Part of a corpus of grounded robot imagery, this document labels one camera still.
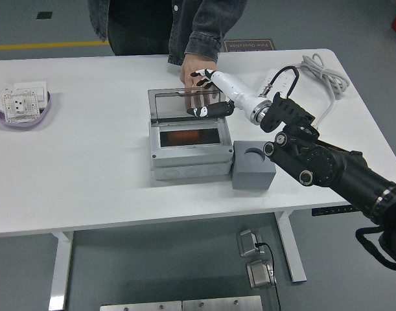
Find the person's left hand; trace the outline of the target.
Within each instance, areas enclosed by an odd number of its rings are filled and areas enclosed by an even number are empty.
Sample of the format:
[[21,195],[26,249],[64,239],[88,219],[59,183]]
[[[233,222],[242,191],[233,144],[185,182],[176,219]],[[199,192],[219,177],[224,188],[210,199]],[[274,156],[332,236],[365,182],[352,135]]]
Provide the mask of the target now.
[[[206,58],[205,56],[200,56],[197,54],[185,55],[180,73],[180,80],[185,88],[191,90],[192,88],[197,86],[197,83],[200,81],[200,78],[192,77],[191,75],[195,71],[201,69],[216,70],[216,63],[212,61],[212,59]],[[187,97],[185,99],[185,109],[192,108],[192,104],[194,104],[195,108],[201,108],[202,100],[204,100],[205,104],[209,103],[209,97],[207,95],[204,96],[196,95],[192,97]]]

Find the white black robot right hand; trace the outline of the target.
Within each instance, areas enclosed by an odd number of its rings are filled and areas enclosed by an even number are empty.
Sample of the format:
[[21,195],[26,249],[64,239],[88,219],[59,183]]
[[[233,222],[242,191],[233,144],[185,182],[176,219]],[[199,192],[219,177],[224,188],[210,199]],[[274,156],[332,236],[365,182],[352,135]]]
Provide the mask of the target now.
[[217,102],[202,108],[189,108],[187,109],[189,115],[198,118],[222,118],[231,115],[235,108],[241,108],[248,120],[258,125],[272,105],[270,100],[258,96],[246,83],[228,73],[201,69],[192,73],[191,76],[201,76],[198,85],[204,85],[205,89],[216,86],[229,98],[229,102]]

